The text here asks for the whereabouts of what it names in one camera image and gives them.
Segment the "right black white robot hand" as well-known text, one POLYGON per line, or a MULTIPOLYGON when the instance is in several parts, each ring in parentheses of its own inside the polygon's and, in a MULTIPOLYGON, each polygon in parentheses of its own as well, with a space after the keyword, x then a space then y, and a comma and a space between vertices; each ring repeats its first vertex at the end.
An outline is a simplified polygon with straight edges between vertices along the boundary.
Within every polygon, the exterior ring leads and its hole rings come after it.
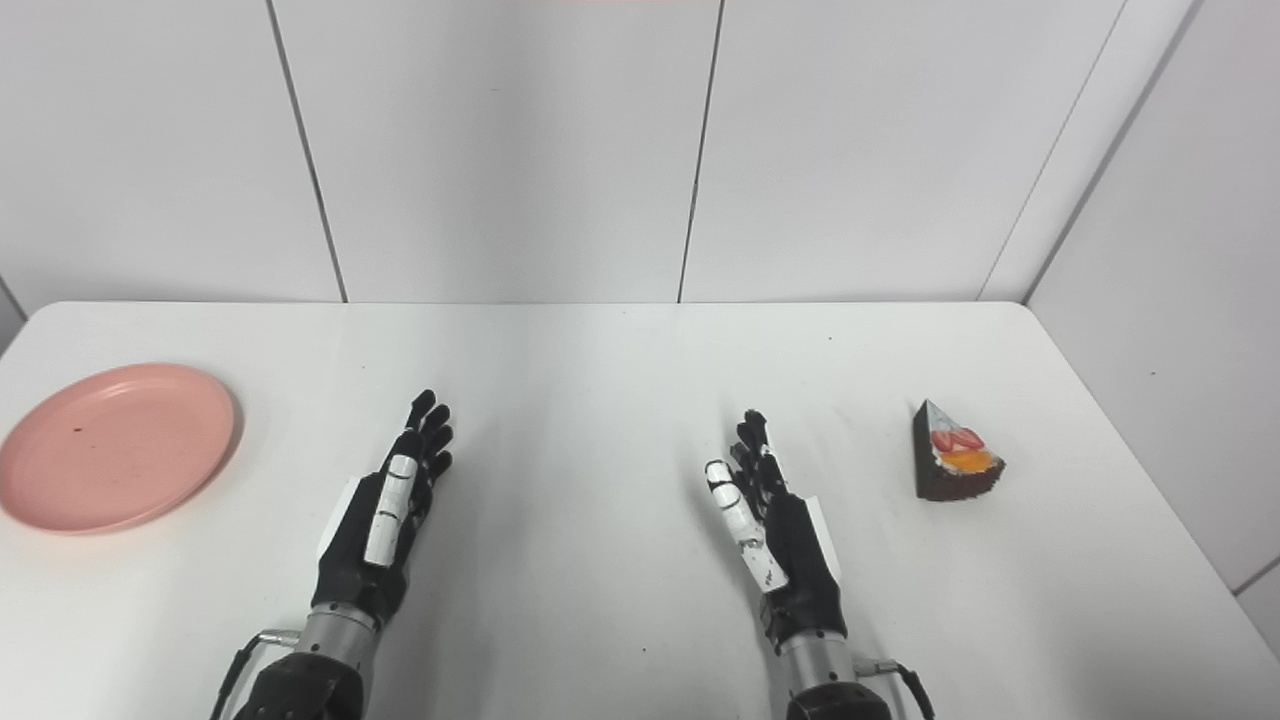
POLYGON ((847 637, 838 562, 817 498, 788 488, 763 413, 746 410, 735 432, 731 460, 709 461, 704 475, 762 593, 765 638, 780 648, 796 635, 847 637))

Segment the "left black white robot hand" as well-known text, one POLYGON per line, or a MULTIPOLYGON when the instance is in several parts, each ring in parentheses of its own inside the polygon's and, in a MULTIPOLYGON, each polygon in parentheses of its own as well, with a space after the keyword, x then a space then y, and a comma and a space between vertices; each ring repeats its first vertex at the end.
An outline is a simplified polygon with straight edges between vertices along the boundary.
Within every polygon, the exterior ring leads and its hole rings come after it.
POLYGON ((451 409, 433 389, 410 405, 403 430, 375 471, 358 478, 317 562, 311 603, 353 609, 384 629, 410 584, 410 557, 451 468, 451 409))

